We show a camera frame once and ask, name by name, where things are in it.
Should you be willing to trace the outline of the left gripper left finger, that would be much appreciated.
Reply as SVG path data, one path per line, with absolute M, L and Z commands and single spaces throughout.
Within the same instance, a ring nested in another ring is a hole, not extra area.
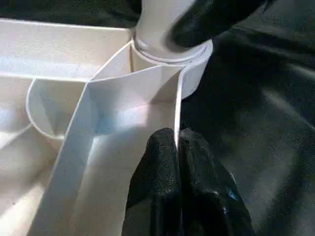
M 178 236 L 182 194 L 174 132 L 153 133 L 130 180 L 124 236 Z

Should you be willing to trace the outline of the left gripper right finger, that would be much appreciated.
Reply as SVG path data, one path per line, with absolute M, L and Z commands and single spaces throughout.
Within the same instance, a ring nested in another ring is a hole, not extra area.
M 180 133 L 183 228 L 187 236 L 253 236 L 250 214 L 233 176 L 199 133 Z

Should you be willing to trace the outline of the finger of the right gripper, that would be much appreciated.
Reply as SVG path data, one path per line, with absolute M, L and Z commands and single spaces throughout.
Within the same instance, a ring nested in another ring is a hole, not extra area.
M 246 19 L 267 0 L 196 0 L 168 34 L 170 48 L 190 49 Z

